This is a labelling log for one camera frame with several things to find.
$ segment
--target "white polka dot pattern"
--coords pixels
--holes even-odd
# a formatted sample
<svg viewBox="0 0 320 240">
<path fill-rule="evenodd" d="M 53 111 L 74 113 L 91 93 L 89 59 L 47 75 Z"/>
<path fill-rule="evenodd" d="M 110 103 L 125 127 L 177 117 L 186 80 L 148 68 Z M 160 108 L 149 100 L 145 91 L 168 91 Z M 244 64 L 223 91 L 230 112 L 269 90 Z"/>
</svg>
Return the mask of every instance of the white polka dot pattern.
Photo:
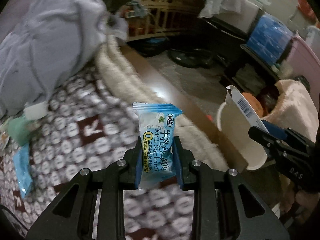
<svg viewBox="0 0 320 240">
<path fill-rule="evenodd" d="M 86 67 L 57 88 L 49 106 L 48 115 L 41 121 L 42 137 L 30 144 L 30 173 L 35 187 L 25 199 L 20 197 L 12 164 L 18 145 L 10 141 L 0 157 L 0 203 L 27 228 L 81 168 L 97 171 L 108 167 L 123 158 L 127 149 L 134 148 L 138 138 L 136 115 L 127 103 L 111 95 L 95 67 Z M 92 121 L 82 127 L 80 123 L 87 120 Z M 125 191 L 126 240 L 187 239 L 192 209 L 193 193 L 182 192 L 177 184 Z"/>
</svg>

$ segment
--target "white plastic container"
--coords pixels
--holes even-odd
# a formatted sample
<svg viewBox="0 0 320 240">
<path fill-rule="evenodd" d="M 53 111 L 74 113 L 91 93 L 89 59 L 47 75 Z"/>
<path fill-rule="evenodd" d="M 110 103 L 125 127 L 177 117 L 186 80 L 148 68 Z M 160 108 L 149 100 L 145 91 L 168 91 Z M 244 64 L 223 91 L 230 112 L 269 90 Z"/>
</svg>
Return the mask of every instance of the white plastic container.
<svg viewBox="0 0 320 240">
<path fill-rule="evenodd" d="M 222 131 L 228 137 L 230 142 L 248 163 L 247 170 L 256 170 L 264 165 L 267 160 L 267 154 L 264 148 L 250 139 L 248 131 L 252 125 L 237 104 L 233 100 L 230 100 L 230 97 L 228 98 L 228 95 L 226 101 L 220 105 L 215 120 L 219 131 Z"/>
</svg>

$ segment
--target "gray blanket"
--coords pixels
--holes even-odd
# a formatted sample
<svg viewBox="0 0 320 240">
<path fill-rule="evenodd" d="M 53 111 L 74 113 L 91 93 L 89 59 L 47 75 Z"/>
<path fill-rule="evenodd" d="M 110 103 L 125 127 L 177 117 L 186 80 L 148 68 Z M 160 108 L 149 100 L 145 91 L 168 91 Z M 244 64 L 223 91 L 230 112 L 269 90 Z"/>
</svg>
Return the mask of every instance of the gray blanket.
<svg viewBox="0 0 320 240">
<path fill-rule="evenodd" d="M 0 15 L 0 23 L 12 20 L 15 25 L 0 29 L 9 33 L 0 44 L 0 117 L 18 113 L 26 103 L 48 101 L 105 41 L 102 0 L 23 2 L 30 6 L 10 0 Z M 10 17 L 16 10 L 20 19 Z"/>
</svg>

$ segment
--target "blue plastic packet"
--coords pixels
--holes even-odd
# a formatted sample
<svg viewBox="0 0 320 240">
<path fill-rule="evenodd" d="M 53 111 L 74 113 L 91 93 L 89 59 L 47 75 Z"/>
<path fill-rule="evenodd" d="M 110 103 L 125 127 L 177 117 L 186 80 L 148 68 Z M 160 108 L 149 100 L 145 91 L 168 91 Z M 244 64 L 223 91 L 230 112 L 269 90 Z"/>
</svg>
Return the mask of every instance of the blue plastic packet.
<svg viewBox="0 0 320 240">
<path fill-rule="evenodd" d="M 175 176 L 170 152 L 175 118 L 182 111 L 172 104 L 133 103 L 142 143 L 141 181 L 160 182 Z"/>
<path fill-rule="evenodd" d="M 32 178 L 29 173 L 29 144 L 25 144 L 12 159 L 16 170 L 20 195 L 22 198 L 25 198 L 32 189 Z"/>
</svg>

